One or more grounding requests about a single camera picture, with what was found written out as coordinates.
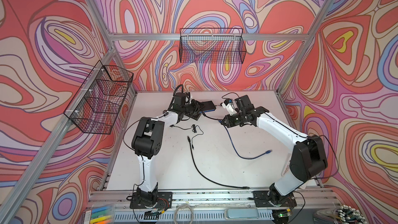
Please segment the black network switch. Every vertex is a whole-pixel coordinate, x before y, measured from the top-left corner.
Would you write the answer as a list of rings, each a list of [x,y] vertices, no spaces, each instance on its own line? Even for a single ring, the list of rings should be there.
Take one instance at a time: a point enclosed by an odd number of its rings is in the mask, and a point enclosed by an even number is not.
[[[213,103],[213,101],[199,102],[199,109],[200,109],[200,112],[203,112],[203,113],[213,112],[216,110],[216,106]]]

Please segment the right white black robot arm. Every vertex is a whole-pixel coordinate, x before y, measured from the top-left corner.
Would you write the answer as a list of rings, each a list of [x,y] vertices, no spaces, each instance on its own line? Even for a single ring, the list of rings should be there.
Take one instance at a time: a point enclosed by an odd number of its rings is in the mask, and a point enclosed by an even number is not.
[[[271,134],[291,152],[289,171],[269,187],[266,197],[269,204],[283,204],[288,195],[328,167],[321,137],[290,127],[262,106],[254,107],[247,95],[225,99],[221,106],[228,111],[221,120],[224,127],[251,124]]]

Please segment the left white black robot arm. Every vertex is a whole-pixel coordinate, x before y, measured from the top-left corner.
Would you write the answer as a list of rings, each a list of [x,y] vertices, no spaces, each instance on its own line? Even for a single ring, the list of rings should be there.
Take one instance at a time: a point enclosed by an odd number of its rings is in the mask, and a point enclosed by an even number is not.
[[[155,206],[158,201],[158,181],[155,175],[155,156],[160,152],[164,128],[175,125],[185,116],[198,119],[205,104],[191,98],[189,92],[179,85],[173,92],[172,100],[166,110],[157,117],[142,117],[132,139],[134,150],[141,166],[141,182],[131,200],[146,207]]]

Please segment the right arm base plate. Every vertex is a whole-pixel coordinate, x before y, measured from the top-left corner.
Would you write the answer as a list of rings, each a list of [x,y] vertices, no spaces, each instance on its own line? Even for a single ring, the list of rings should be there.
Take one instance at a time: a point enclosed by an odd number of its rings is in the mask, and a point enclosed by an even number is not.
[[[267,190],[257,190],[252,192],[252,200],[255,202],[256,207],[268,207],[268,208],[295,208],[297,206],[293,193],[285,196],[284,199],[279,203],[271,203],[271,199],[268,196]]]

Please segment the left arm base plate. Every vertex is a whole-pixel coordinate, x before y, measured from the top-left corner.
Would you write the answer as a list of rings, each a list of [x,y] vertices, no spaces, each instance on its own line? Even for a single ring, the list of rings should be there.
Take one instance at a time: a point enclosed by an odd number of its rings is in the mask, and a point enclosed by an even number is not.
[[[172,206],[173,193],[164,191],[155,196],[147,195],[144,191],[139,194],[135,192],[132,196],[127,196],[126,200],[130,202],[131,209],[157,209],[162,211]]]

